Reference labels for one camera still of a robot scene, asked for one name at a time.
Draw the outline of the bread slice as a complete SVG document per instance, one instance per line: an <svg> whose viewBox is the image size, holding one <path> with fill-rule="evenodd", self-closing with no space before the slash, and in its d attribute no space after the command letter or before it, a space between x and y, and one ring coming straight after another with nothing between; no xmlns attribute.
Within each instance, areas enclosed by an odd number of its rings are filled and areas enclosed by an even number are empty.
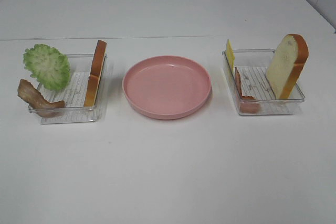
<svg viewBox="0 0 336 224"><path fill-rule="evenodd" d="M301 35L284 36L266 70L266 78L277 100L289 98L308 55L308 46Z"/></svg>
<svg viewBox="0 0 336 224"><path fill-rule="evenodd" d="M84 106L94 106L101 78L107 43L98 40L92 60Z"/></svg>

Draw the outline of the brown bacon strip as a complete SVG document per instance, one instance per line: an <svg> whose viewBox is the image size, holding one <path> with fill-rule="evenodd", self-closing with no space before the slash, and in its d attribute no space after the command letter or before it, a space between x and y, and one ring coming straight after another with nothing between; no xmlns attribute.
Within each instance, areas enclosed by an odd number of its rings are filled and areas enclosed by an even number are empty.
<svg viewBox="0 0 336 224"><path fill-rule="evenodd" d="M48 102L43 95L27 80L20 79L17 89L18 97L27 102L33 109L38 110L37 114L43 118L52 118L61 115L52 109L64 108L65 101Z"/></svg>

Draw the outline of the pink round plate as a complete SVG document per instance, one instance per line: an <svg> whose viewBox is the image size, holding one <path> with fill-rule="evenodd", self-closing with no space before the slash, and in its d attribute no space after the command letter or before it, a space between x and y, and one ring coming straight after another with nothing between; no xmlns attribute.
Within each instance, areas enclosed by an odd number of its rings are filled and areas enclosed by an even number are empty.
<svg viewBox="0 0 336 224"><path fill-rule="evenodd" d="M206 69L178 56L138 62L125 74L122 87L133 109L160 120L179 119L196 112L212 90Z"/></svg>

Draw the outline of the clear left plastic tray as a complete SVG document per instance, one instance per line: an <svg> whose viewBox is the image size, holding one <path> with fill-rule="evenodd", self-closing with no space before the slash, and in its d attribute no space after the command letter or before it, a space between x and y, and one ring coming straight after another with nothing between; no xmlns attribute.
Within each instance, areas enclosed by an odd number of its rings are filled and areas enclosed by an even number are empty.
<svg viewBox="0 0 336 224"><path fill-rule="evenodd" d="M110 70L107 69L107 55L104 56L103 68L94 106L84 106L87 86L91 71L93 54L68 55L71 79L67 87L60 91L51 91L39 84L37 90L49 102L65 101L64 108L33 109L28 107L40 124L63 124L94 122L101 118L106 110L106 90Z"/></svg>

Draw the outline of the green lettuce leaf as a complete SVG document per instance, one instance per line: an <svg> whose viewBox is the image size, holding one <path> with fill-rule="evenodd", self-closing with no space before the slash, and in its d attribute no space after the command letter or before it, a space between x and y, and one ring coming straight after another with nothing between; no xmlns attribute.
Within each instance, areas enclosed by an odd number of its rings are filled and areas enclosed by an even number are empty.
<svg viewBox="0 0 336 224"><path fill-rule="evenodd" d="M23 54L25 69L48 90L65 88L71 78L68 57L55 47L46 44L35 44Z"/></svg>

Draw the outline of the clear right plastic tray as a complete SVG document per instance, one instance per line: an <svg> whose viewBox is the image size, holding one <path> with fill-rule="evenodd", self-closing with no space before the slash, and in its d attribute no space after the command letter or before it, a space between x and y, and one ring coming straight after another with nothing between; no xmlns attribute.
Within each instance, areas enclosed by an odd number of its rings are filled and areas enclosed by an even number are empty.
<svg viewBox="0 0 336 224"><path fill-rule="evenodd" d="M305 96L296 84L288 99L277 100L266 78L266 70L274 56L274 49L236 49L234 50L234 67L237 67L241 77L243 95L252 96L260 104L256 114L240 113L237 101L238 90L235 74L232 74L228 65L225 51L224 74L232 94L236 111L239 115L291 115L294 114L300 103L305 101Z"/></svg>

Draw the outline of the yellow cheese slice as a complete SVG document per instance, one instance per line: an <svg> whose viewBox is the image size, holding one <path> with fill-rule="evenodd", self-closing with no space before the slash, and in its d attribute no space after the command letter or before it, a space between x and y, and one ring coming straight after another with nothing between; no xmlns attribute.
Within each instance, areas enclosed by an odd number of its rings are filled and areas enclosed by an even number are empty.
<svg viewBox="0 0 336 224"><path fill-rule="evenodd" d="M226 54L226 58L227 58L227 61L228 61L228 65L231 69L231 72L232 72L232 74L234 74L235 73L235 70L234 70L235 54L234 54L234 51L232 49L232 46L231 46L231 43L230 43L229 39L226 42L225 54Z"/></svg>

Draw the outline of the red bacon strip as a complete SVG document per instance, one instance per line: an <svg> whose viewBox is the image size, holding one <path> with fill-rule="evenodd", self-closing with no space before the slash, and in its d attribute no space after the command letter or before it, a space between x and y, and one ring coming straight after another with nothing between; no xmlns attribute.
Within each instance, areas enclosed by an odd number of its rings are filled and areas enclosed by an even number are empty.
<svg viewBox="0 0 336 224"><path fill-rule="evenodd" d="M239 105L238 111L240 113L256 114L260 110L260 104L256 102L254 97L243 95L240 73L237 67L235 67L234 69L235 69L235 82L238 90L237 95L237 101Z"/></svg>

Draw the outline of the clear plastic tray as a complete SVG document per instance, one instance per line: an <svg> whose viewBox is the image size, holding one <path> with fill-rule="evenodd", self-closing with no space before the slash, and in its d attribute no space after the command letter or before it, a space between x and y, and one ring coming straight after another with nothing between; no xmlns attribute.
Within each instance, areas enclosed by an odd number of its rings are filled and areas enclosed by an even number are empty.
<svg viewBox="0 0 336 224"><path fill-rule="evenodd" d="M305 101L305 96L296 84L288 99L277 100L266 78L266 70L274 56L274 49L236 49L234 50L234 67L237 67L241 77L243 95L252 96L260 104L256 114L240 113L237 101L238 90L235 74L232 74L228 65L225 51L224 74L232 94L236 111L239 115L291 115L294 114L300 103Z"/></svg>
<svg viewBox="0 0 336 224"><path fill-rule="evenodd" d="M94 106L84 106L87 86L91 71L93 54L68 55L71 79L67 87L60 91L51 91L39 84L37 90L49 102L65 101L64 108L33 109L28 107L40 124L63 124L94 122L101 118L106 110L106 90L110 70L107 69L107 55L104 56L103 68Z"/></svg>

